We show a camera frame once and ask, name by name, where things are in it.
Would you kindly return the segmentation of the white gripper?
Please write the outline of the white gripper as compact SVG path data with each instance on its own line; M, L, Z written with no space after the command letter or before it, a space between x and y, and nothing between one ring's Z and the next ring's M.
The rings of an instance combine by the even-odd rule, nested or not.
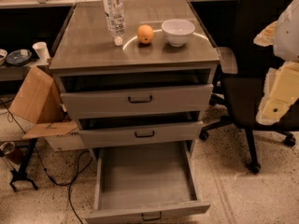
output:
M256 121L272 125L280 121L299 99L299 63L286 61L279 69L270 68Z

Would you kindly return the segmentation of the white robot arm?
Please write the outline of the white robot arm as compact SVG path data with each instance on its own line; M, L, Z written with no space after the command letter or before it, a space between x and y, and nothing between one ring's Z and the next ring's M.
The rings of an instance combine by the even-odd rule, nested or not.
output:
M253 43L272 45L274 55L284 61L279 69L269 69L256 115L258 123L272 125L299 99L299 0L292 0L276 21L256 35Z

